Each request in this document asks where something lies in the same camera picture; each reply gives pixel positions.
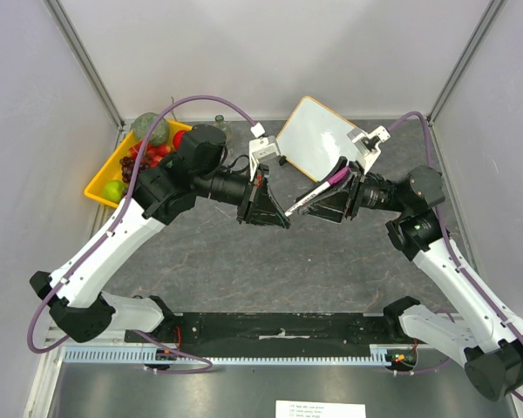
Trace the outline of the wood framed whiteboard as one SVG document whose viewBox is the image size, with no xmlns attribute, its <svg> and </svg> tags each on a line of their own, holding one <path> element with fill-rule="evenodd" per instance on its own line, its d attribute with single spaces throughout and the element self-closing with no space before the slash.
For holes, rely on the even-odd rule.
<svg viewBox="0 0 523 418">
<path fill-rule="evenodd" d="M 358 127 L 310 96 L 301 99 L 276 137 L 281 155 L 315 182 L 324 179 L 342 156 L 356 161 L 347 133 Z"/>
</svg>

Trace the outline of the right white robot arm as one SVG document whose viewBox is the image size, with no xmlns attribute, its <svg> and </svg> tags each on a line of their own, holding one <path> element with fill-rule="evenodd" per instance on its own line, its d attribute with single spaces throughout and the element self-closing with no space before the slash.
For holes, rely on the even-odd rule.
<svg viewBox="0 0 523 418">
<path fill-rule="evenodd" d="M 354 218 L 361 208 L 397 213 L 386 224 L 391 244 L 436 284 L 465 323 L 457 325 L 404 297 L 384 309 L 384 337 L 395 343 L 410 337 L 434 347 L 465 370 L 480 394 L 498 401 L 523 386 L 523 319 L 450 238 L 437 208 L 445 201 L 442 187 L 441 174 L 426 165 L 390 181 L 342 158 L 297 199 L 296 210 L 335 223 Z"/>
</svg>

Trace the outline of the pink capped whiteboard marker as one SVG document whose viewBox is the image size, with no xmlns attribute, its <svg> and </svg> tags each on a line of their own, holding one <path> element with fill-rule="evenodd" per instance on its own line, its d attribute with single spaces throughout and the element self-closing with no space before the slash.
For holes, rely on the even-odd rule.
<svg viewBox="0 0 523 418">
<path fill-rule="evenodd" d="M 328 177 L 326 180 L 324 180 L 320 185 L 315 187 L 311 192 L 306 194 L 304 197 L 299 198 L 289 209 L 287 209 L 285 211 L 285 216 L 290 217 L 296 210 L 300 209 L 302 206 L 309 203 L 315 197 L 319 196 L 323 192 L 330 189 L 333 185 L 335 185 L 339 181 L 341 181 L 347 175 L 348 172 L 349 172 L 349 168 L 347 166 L 345 166 L 341 170 L 332 174 L 330 177 Z"/>
</svg>

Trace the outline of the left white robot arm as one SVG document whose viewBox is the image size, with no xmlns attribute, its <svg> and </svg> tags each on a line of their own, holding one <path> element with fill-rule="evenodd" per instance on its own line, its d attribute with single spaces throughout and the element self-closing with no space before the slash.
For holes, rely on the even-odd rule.
<svg viewBox="0 0 523 418">
<path fill-rule="evenodd" d="M 224 167 L 227 151 L 224 132 L 214 126 L 184 132 L 178 149 L 139 174 L 133 191 L 71 260 L 31 277 L 31 287 L 69 338 L 83 343 L 105 330 L 133 329 L 155 342 L 171 338 L 174 323 L 159 298 L 119 297 L 103 288 L 140 246 L 193 209 L 197 198 L 235 206 L 239 223 L 290 227 L 268 185 L 268 167 L 260 161 L 278 152 L 275 139 L 249 142 L 246 173 Z"/>
</svg>

